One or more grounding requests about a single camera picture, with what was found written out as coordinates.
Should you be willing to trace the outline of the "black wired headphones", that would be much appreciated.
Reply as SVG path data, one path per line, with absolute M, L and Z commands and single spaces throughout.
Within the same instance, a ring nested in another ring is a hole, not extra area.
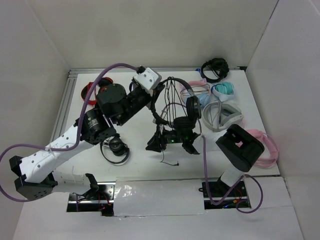
M 181 100 L 180 84 L 184 85 L 190 94 L 186 104 Z M 202 113 L 199 99 L 191 86 L 185 80 L 172 76 L 161 81 L 159 85 L 162 85 L 162 91 L 155 103 L 155 109 L 151 110 L 156 127 L 162 125 L 167 130 L 172 130 L 175 125 L 196 125 Z

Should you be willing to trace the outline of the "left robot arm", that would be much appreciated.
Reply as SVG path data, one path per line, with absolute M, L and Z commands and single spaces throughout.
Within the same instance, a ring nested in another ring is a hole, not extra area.
M 9 160 L 18 177 L 15 189 L 25 202 L 39 200 L 54 191 L 78 194 L 88 200 L 97 197 L 100 188 L 93 174 L 73 175 L 57 168 L 114 136 L 114 125 L 122 126 L 143 107 L 152 106 L 164 88 L 159 84 L 147 92 L 139 84 L 132 85 L 134 89 L 126 93 L 121 84 L 110 84 L 97 94 L 95 107 L 81 114 L 60 137 L 30 156 L 13 156 Z

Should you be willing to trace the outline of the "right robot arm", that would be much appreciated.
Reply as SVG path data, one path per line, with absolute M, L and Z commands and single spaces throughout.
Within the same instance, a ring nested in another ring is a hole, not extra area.
M 181 143 L 182 148 L 191 155 L 199 152 L 193 146 L 200 136 L 193 132 L 195 123 L 175 124 L 173 130 L 157 125 L 152 138 L 147 142 L 146 150 L 161 152 L 168 144 Z M 230 196 L 236 189 L 236 181 L 250 171 L 265 150 L 264 145 L 237 124 L 232 124 L 225 134 L 215 142 L 232 164 L 220 177 L 218 190 L 223 196 Z

